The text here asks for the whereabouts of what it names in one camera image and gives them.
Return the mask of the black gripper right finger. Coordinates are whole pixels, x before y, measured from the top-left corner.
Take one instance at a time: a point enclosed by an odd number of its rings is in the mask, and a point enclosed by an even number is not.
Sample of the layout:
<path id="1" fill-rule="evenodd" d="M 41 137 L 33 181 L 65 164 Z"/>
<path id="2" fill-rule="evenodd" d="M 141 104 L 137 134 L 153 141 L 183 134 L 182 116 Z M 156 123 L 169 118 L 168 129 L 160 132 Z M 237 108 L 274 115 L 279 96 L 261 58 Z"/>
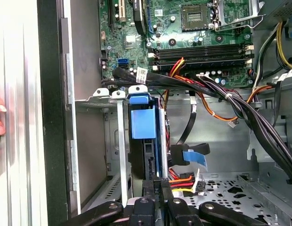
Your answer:
<path id="1" fill-rule="evenodd" d="M 162 206 L 168 213 L 168 226 L 266 226 L 257 219 L 229 209 L 215 202 L 201 203 L 198 210 L 181 198 L 175 198 L 167 179 L 160 180 Z"/>

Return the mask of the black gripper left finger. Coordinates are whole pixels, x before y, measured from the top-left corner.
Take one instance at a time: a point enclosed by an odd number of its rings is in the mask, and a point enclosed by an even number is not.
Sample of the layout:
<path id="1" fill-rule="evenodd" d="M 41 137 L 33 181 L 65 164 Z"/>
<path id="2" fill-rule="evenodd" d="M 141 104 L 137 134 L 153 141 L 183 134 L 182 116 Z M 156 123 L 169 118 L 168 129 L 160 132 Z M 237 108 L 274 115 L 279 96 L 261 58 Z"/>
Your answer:
<path id="1" fill-rule="evenodd" d="M 124 207 L 117 201 L 100 204 L 72 219 L 62 226 L 154 226 L 155 198 L 154 182 L 144 180 L 142 197 L 128 200 Z"/>

